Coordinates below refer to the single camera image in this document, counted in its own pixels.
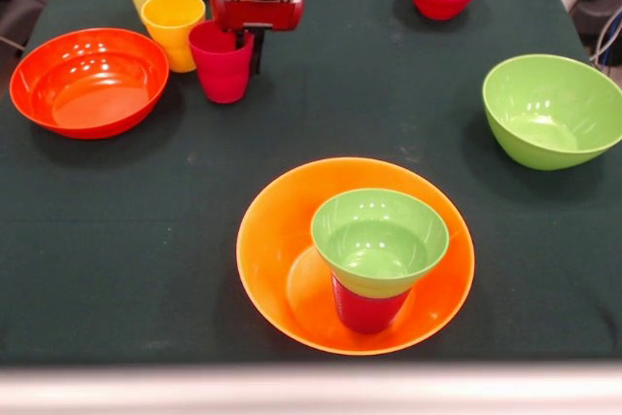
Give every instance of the red-orange bowl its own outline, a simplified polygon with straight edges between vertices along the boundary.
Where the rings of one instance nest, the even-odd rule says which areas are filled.
[[[140,123],[168,80],[168,60],[147,36],[117,28],[74,31],[29,53],[11,77],[16,109],[48,130],[107,138]]]
[[[330,269],[313,247],[311,219],[329,198],[378,188],[415,196],[443,219],[449,247],[411,290],[391,326],[374,334],[339,320]],[[434,185],[398,165],[336,157],[301,165],[270,183],[249,206],[237,237],[237,268],[249,299],[275,328],[307,346],[335,354],[384,354],[439,332],[467,299],[475,253],[467,224]]]

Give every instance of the dark green tablecloth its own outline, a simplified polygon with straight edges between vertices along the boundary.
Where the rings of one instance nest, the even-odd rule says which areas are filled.
[[[93,26],[144,29],[130,0],[51,0],[31,47]],[[305,0],[269,34],[243,102],[171,76],[154,112],[75,141],[0,106],[0,360],[227,363],[338,359],[290,340],[245,296],[235,237],[255,195],[326,156],[371,156],[441,187],[476,275],[441,333],[380,359],[616,358],[622,150],[542,173],[485,122],[482,81],[525,52],[585,59],[560,0],[475,0],[448,22],[411,0]]]

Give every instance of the green bowl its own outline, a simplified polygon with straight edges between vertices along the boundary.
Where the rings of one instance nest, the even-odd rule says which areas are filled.
[[[533,169],[572,167],[622,139],[622,90],[576,60],[547,54],[510,58],[489,72],[483,94],[497,141]]]
[[[394,190],[345,191],[326,201],[311,236],[348,290],[371,298],[401,294],[445,255],[445,222],[423,201]]]

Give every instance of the cable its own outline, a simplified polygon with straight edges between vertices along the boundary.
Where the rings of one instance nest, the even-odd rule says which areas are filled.
[[[0,36],[0,42],[8,44],[11,47],[14,47],[18,51],[24,52],[26,50],[26,48],[24,46],[22,46],[21,44],[18,44],[15,41],[11,41],[10,39],[5,38],[4,36]]]
[[[622,14],[620,14],[618,18],[611,25],[611,30],[610,30],[611,33],[613,33],[613,31],[615,31],[615,29],[619,26],[620,21],[622,21]],[[611,71],[611,65],[610,65],[610,60],[609,60],[609,58],[611,57],[611,49],[613,49],[613,45],[611,45],[611,47],[605,51],[605,54],[603,55],[603,60],[601,61],[602,66],[607,66],[609,64],[609,72]]]
[[[596,51],[594,52],[594,54],[590,57],[590,61],[594,64],[598,64],[599,62],[599,57],[607,50],[609,49],[609,47],[615,42],[615,40],[617,39],[618,35],[620,34],[620,31],[622,31],[622,22],[620,22],[620,24],[618,24],[618,27],[615,28],[615,31],[613,31],[613,33],[611,34],[611,36],[609,37],[609,40],[606,42],[606,44],[604,46],[602,46],[603,44],[603,39],[605,38],[605,34],[607,33],[607,31],[609,30],[609,27],[617,20],[618,16],[622,15],[622,7],[620,7],[615,14],[613,14],[611,16],[611,18],[605,23],[605,27],[601,30],[601,34],[599,35],[599,40],[596,42]]]

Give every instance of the pink cup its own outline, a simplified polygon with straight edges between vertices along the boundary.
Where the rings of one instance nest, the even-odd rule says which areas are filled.
[[[213,20],[195,26],[188,37],[196,73],[208,99],[230,104],[244,96],[251,71],[253,40],[244,33],[244,45],[235,48],[235,34],[222,31]]]
[[[391,325],[410,290],[388,298],[368,298],[346,289],[332,276],[332,293],[341,322],[351,330],[371,334]]]

